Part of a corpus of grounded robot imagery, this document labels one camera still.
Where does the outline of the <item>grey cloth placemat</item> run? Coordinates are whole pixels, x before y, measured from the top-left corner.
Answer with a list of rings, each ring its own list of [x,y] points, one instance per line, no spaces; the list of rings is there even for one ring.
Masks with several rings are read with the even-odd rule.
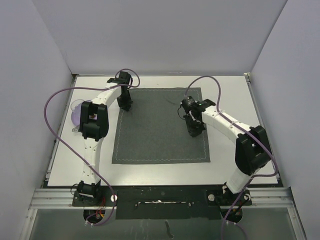
[[[155,165],[210,162],[208,134],[192,137],[180,109],[185,88],[138,88],[129,111],[120,110],[113,164]]]

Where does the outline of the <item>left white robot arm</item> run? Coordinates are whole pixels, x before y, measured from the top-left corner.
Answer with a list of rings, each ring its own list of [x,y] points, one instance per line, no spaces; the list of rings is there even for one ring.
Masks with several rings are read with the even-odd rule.
[[[81,104],[79,132],[84,138],[84,166],[77,193],[91,206],[97,205],[102,199],[102,178],[98,173],[102,143],[109,132],[108,108],[117,101],[120,109],[130,110],[133,101],[129,84],[132,83],[132,76],[122,70],[107,81],[107,90]]]

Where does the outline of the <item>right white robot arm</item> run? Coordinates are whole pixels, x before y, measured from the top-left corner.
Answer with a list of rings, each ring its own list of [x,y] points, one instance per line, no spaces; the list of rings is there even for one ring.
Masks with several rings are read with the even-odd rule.
[[[199,136],[207,125],[234,143],[236,168],[222,192],[223,200],[234,204],[240,199],[240,191],[250,178],[271,160],[267,153],[271,148],[265,129],[260,125],[252,127],[239,122],[219,110],[216,103],[209,99],[195,101],[188,96],[181,101],[180,107],[185,112],[183,119],[191,137]]]

